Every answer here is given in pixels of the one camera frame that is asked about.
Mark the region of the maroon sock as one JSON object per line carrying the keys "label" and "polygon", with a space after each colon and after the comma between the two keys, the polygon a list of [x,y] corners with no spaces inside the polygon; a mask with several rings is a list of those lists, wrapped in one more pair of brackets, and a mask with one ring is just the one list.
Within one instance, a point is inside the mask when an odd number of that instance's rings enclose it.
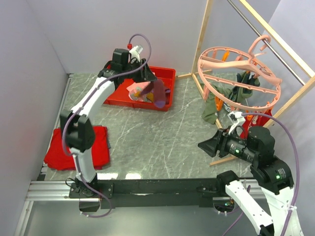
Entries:
{"label": "maroon sock", "polygon": [[153,92],[153,104],[158,108],[163,108],[166,104],[166,93],[163,81],[161,79],[151,81],[139,93],[139,96],[140,97],[146,96],[150,92]]}
{"label": "maroon sock", "polygon": [[165,103],[166,104],[169,104],[170,94],[171,94],[171,89],[165,88]]}

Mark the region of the red sock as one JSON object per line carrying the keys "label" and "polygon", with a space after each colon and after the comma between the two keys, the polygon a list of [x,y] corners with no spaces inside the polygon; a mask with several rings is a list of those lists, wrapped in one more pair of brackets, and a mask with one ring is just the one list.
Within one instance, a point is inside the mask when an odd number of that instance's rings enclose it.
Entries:
{"label": "red sock", "polygon": [[242,125],[244,130],[240,134],[240,138],[246,139],[247,135],[248,135],[249,128],[251,128],[253,126],[263,126],[268,120],[269,120],[269,118],[265,117],[265,116],[257,116],[257,115],[246,116],[245,122]]}

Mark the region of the pink patterned sock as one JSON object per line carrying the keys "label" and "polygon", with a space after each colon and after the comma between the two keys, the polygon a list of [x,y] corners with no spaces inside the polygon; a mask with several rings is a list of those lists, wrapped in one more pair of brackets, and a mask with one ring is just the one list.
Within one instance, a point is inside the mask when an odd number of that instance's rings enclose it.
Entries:
{"label": "pink patterned sock", "polygon": [[128,86],[126,89],[128,91],[128,96],[133,101],[139,102],[149,102],[145,95],[138,96],[138,94],[149,84],[149,82],[142,82],[142,83],[133,83]]}

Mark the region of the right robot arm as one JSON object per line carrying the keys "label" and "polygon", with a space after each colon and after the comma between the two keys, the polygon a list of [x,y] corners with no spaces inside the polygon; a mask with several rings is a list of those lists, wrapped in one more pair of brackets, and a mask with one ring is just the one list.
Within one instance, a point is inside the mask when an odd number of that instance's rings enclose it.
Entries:
{"label": "right robot arm", "polygon": [[261,126],[250,128],[245,139],[235,130],[218,129],[216,134],[198,144],[209,156],[229,154],[250,163],[251,173],[260,186],[269,206],[266,213],[242,185],[233,171],[217,175],[213,193],[229,196],[242,210],[259,236],[301,236],[294,199],[297,182],[289,166],[274,154],[275,139]]}

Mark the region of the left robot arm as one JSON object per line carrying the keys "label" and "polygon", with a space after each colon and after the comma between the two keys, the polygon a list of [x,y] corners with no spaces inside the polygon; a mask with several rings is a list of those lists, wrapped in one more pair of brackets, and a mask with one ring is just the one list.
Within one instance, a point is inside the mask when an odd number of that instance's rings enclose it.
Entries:
{"label": "left robot arm", "polygon": [[69,111],[63,110],[60,113],[62,147],[66,155],[72,156],[76,169],[72,190],[81,191],[88,198],[99,193],[92,160],[92,146],[95,142],[92,119],[125,79],[133,79],[136,83],[157,79],[148,67],[147,60],[141,58],[142,51],[140,45],[115,49],[112,59],[100,70],[95,83],[82,100]]}

